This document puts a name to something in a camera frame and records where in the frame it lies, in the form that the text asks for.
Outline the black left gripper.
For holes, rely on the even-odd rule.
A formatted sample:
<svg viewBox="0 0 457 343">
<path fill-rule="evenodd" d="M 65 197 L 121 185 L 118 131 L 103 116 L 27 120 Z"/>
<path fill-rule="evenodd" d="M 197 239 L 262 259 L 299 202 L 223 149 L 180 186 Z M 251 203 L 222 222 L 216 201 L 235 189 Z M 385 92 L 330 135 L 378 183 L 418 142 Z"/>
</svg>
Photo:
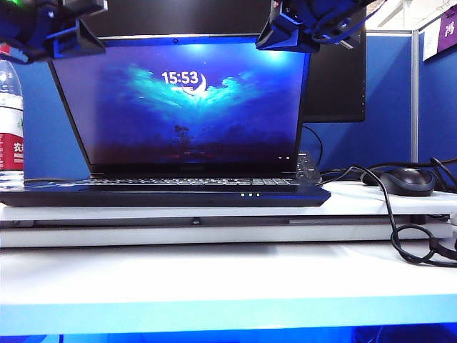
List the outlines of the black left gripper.
<svg viewBox="0 0 457 343">
<path fill-rule="evenodd" d="M 21 57 L 2 52 L 1 58 L 27 65 L 81 54 L 104 54 L 106 48 L 62 1 L 2 1 L 1 43 L 20 51 Z"/>
</svg>

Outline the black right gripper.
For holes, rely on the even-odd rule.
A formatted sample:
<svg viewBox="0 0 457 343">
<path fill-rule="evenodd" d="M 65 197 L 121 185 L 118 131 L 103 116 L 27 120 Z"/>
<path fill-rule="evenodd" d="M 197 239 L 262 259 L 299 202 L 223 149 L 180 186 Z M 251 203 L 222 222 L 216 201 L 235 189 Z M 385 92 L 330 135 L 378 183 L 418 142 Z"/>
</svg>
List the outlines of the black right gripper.
<svg viewBox="0 0 457 343">
<path fill-rule="evenodd" d="M 351 43 L 363 23 L 352 16 L 365 11 L 367 1 L 274 1 L 273 14 L 256 40 L 265 51 L 317 53 L 320 44 Z"/>
</svg>

